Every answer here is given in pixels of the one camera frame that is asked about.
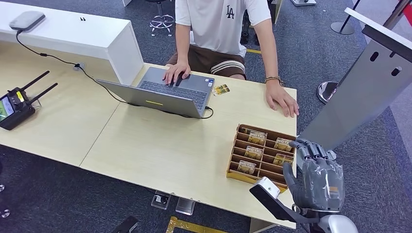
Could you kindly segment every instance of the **yellow floor marking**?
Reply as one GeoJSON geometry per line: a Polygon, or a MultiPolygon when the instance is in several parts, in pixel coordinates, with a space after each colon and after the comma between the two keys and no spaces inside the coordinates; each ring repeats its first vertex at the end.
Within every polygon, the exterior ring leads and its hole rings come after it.
{"type": "Polygon", "coordinates": [[[195,233],[226,233],[209,227],[204,227],[194,223],[178,220],[176,217],[172,216],[166,229],[166,233],[173,233],[175,227],[195,233]]]}
{"type": "Polygon", "coordinates": [[[246,49],[247,52],[253,52],[253,53],[261,53],[259,50],[250,50],[250,49],[246,49]]]}

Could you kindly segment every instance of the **desk seam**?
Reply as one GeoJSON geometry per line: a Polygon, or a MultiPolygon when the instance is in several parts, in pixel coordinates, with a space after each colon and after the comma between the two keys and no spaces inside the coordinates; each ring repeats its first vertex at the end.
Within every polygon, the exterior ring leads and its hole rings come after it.
{"type": "Polygon", "coordinates": [[[83,161],[86,159],[86,157],[89,155],[91,149],[93,148],[94,144],[96,143],[96,141],[99,139],[100,135],[102,134],[103,130],[106,128],[107,124],[109,123],[110,119],[112,118],[113,114],[116,112],[117,108],[119,107],[120,102],[118,103],[118,105],[116,106],[115,110],[113,110],[112,114],[110,115],[109,119],[107,120],[107,122],[104,124],[102,130],[100,131],[99,135],[97,135],[96,139],[94,140],[93,144],[91,145],[91,147],[89,148],[89,150],[87,151],[85,157],[82,159],[81,163],[79,164],[79,167],[82,166],[83,161]]]}

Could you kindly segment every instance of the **striped shorts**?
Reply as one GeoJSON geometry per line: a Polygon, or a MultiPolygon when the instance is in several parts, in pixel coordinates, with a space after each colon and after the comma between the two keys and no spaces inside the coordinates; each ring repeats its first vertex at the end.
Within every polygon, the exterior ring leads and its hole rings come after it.
{"type": "MultiPolygon", "coordinates": [[[[177,63],[177,52],[169,59],[167,64],[177,63]]],[[[190,45],[189,66],[192,71],[230,77],[241,74],[245,77],[244,58],[239,55],[226,54],[190,45]]]]}

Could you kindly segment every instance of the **human hand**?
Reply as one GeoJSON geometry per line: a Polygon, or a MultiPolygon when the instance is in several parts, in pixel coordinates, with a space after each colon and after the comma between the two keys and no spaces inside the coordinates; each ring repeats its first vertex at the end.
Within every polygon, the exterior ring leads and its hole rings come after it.
{"type": "Polygon", "coordinates": [[[299,105],[280,85],[279,80],[272,79],[267,81],[265,97],[270,108],[273,110],[276,110],[274,101],[278,102],[282,107],[285,117],[289,115],[294,117],[294,114],[299,115],[299,105]]]}
{"type": "Polygon", "coordinates": [[[163,76],[163,80],[166,81],[166,84],[170,84],[173,80],[174,83],[177,82],[179,74],[184,72],[182,79],[185,79],[190,74],[190,66],[188,62],[177,62],[176,65],[171,66],[163,76]]]}

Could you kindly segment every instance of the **gray robotic hand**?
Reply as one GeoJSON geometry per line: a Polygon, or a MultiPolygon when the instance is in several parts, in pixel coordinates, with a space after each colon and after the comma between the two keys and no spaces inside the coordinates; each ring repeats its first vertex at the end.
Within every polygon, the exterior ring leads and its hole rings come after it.
{"type": "Polygon", "coordinates": [[[318,223],[310,225],[310,231],[357,233],[355,224],[349,218],[339,215],[345,190],[343,169],[334,161],[335,156],[326,152],[322,146],[302,138],[289,145],[297,149],[297,156],[304,158],[304,184],[297,181],[289,163],[283,164],[283,175],[299,212],[300,209],[307,209],[305,217],[319,218],[318,223]]]}

